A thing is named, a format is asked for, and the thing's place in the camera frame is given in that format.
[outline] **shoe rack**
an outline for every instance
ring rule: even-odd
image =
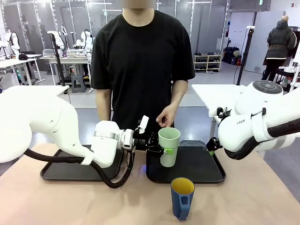
[[[220,72],[222,55],[194,55],[195,72],[216,71]]]

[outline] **neck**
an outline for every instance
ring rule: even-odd
[[[132,26],[142,27],[152,22],[154,9],[152,8],[125,8],[123,10],[124,19]]]

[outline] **green cup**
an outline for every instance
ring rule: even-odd
[[[164,148],[164,154],[160,158],[160,163],[164,167],[175,165],[179,138],[180,131],[172,127],[163,128],[158,132],[159,145]]]

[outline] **glass wall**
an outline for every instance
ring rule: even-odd
[[[47,31],[61,31],[64,24],[68,46],[88,29],[95,37],[98,31],[122,13],[120,0],[4,0],[6,29],[18,34],[22,51],[42,53],[51,48]],[[222,37],[227,0],[159,0],[159,11],[177,18],[191,38],[192,53],[218,52]]]

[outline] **sleeve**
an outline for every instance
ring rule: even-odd
[[[190,80],[195,77],[191,42],[187,30],[182,24],[177,29],[177,46],[172,65],[172,80]]]
[[[94,41],[91,62],[91,87],[97,90],[112,88],[106,69],[105,46],[106,40],[100,31]]]
[[[291,32],[290,41],[289,41],[289,43],[287,45],[287,48],[289,50],[292,50],[292,49],[294,49],[296,47],[296,45],[297,45],[297,37],[296,37],[295,33],[292,31]]]
[[[272,32],[269,33],[269,36],[268,36],[268,38],[267,38],[268,48],[271,47],[271,40],[272,40]]]

